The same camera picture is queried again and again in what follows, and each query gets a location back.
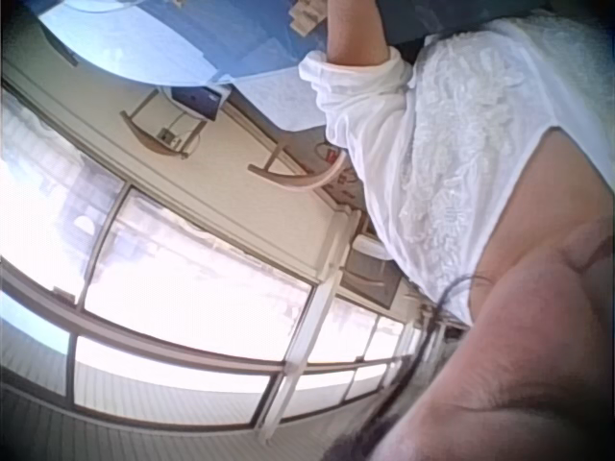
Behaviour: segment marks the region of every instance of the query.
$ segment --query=cheek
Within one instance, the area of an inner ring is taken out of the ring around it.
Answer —
[[[371,461],[584,459],[582,436],[563,422],[522,411],[446,413],[443,419],[417,414],[400,423]]]

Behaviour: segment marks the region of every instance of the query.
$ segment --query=white blouse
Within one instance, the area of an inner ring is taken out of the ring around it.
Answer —
[[[515,183],[546,130],[568,133],[615,184],[613,62],[606,34],[540,13],[430,37],[412,68],[300,65],[348,149],[379,238],[436,300],[475,273]],[[469,290],[447,304],[471,325]]]

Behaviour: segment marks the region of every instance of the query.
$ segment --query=sleeve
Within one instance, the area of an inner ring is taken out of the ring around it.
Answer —
[[[407,144],[412,132],[412,67],[395,48],[389,50],[388,61],[375,66],[331,64],[322,52],[309,53],[299,65],[325,112],[327,139],[348,149],[364,182],[366,172],[381,170],[383,156],[406,147],[396,144]]]

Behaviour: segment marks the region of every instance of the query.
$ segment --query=lace embroidery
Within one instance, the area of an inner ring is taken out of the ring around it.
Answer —
[[[463,270],[461,238],[477,203],[472,184],[493,182],[493,163],[515,152],[505,91],[524,75],[485,45],[483,34],[489,33],[436,43],[417,62],[416,127],[400,218],[413,262],[429,274],[420,281],[432,298]]]

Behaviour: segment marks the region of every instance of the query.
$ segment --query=wooden chair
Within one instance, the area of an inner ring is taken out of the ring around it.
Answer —
[[[281,140],[262,168],[256,165],[248,165],[248,171],[268,182],[275,184],[278,187],[281,187],[282,189],[290,190],[292,192],[306,192],[322,187],[332,181],[341,173],[348,156],[346,151],[340,150],[335,163],[322,173],[312,173],[306,175],[283,175],[280,173],[272,173],[269,171],[269,168],[271,168],[273,162],[283,151],[285,145],[285,139]]]
[[[122,110],[121,112],[119,112],[119,114],[122,117],[122,120],[124,120],[124,123],[126,123],[128,128],[130,129],[130,131],[133,132],[138,142],[140,142],[144,147],[162,156],[179,157],[181,159],[186,159],[190,157],[190,152],[186,150],[187,147],[204,129],[204,127],[207,125],[207,121],[200,120],[196,124],[192,132],[188,135],[188,137],[180,147],[179,151],[172,149],[156,137],[147,133],[135,123],[135,117],[138,115],[138,113],[141,112],[145,108],[145,106],[147,106],[158,94],[159,91],[157,89],[154,89],[150,94],[147,95],[147,97],[141,102],[141,104],[136,107],[133,113],[129,115],[125,110]]]

